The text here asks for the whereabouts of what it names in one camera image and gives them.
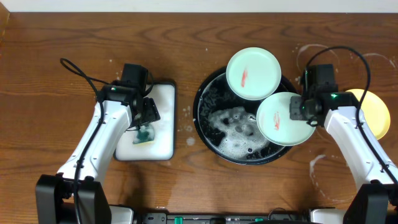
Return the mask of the green scrubbing sponge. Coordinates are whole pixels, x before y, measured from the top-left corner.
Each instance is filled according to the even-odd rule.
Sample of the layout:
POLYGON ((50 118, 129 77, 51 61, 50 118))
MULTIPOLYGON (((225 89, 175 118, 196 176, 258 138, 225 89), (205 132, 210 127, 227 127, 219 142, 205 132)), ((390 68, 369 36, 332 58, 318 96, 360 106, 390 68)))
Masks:
POLYGON ((140 126, 139 129, 134 130, 134 133, 133 144, 142 144, 155 139, 155 128, 151 124, 140 126))

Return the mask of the yellow plate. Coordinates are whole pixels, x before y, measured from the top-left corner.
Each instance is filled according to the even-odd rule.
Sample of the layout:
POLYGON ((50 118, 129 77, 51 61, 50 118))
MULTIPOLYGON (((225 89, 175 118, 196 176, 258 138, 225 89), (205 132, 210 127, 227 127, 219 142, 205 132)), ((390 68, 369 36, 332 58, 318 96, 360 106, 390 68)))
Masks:
POLYGON ((361 109, 373 135, 380 140, 391 125, 391 116, 386 104, 380 97, 367 91, 361 109))

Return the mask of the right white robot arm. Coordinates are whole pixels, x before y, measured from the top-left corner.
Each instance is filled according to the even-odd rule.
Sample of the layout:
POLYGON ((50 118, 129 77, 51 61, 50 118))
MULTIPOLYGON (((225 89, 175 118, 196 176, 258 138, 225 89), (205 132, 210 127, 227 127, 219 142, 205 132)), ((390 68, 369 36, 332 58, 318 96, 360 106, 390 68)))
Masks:
POLYGON ((397 223, 397 166, 371 132, 357 98, 339 91, 334 68, 305 69, 303 93, 290 99, 290 118, 321 126, 337 143, 358 190, 347 210, 316 208, 312 223, 397 223))

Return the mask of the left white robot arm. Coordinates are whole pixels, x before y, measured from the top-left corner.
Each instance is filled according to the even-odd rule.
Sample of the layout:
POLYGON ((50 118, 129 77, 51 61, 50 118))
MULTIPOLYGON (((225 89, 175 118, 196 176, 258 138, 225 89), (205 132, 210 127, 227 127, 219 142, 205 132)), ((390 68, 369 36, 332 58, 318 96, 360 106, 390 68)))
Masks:
POLYGON ((102 183, 122 135, 160 119, 148 96, 152 79, 148 69, 127 63, 120 80, 93 90, 95 112, 78 146, 55 175, 36 183, 39 223, 133 223, 133 209, 110 205, 102 183))

